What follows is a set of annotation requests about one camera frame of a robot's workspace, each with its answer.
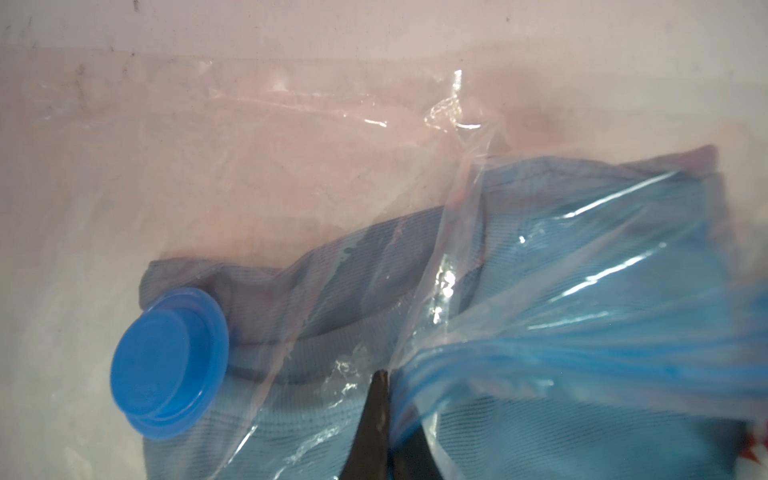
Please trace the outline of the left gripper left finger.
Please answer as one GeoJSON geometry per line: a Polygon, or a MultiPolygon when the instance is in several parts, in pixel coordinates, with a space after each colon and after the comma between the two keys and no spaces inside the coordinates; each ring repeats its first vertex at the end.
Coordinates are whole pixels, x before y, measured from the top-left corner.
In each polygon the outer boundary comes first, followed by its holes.
{"type": "Polygon", "coordinates": [[[340,480],[389,478],[389,373],[376,371],[340,480]]]}

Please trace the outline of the clear vacuum bag blue zipper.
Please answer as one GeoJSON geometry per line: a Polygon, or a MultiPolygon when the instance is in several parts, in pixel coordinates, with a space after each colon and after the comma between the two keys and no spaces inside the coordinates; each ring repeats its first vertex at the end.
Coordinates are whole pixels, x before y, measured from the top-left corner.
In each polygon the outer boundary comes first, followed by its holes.
{"type": "Polygon", "coordinates": [[[767,92],[1,50],[5,479],[763,479],[767,92]]]}

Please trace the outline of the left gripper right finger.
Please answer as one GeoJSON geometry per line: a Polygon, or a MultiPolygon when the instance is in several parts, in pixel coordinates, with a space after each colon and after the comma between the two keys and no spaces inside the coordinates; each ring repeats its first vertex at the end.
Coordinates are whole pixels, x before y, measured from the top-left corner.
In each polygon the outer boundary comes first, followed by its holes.
{"type": "Polygon", "coordinates": [[[443,480],[421,422],[405,439],[389,428],[389,478],[393,480],[443,480]]]}

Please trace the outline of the light blue tank top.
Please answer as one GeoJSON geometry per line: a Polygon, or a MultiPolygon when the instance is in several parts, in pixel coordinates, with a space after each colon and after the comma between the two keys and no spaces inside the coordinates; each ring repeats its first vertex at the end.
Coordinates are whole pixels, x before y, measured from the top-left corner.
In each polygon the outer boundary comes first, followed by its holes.
{"type": "Polygon", "coordinates": [[[444,479],[732,479],[767,413],[767,288],[737,278],[717,151],[474,169],[454,202],[283,269],[152,262],[209,296],[223,383],[144,440],[151,479],[338,479],[372,376],[444,479]]]}

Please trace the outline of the red white striped shirt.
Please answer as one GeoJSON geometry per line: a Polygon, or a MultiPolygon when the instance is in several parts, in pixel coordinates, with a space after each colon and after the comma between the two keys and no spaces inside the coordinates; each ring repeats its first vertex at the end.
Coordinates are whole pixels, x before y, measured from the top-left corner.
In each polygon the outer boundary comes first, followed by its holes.
{"type": "Polygon", "coordinates": [[[753,423],[749,429],[746,446],[737,460],[739,468],[745,469],[747,465],[767,470],[767,421],[753,423]]]}

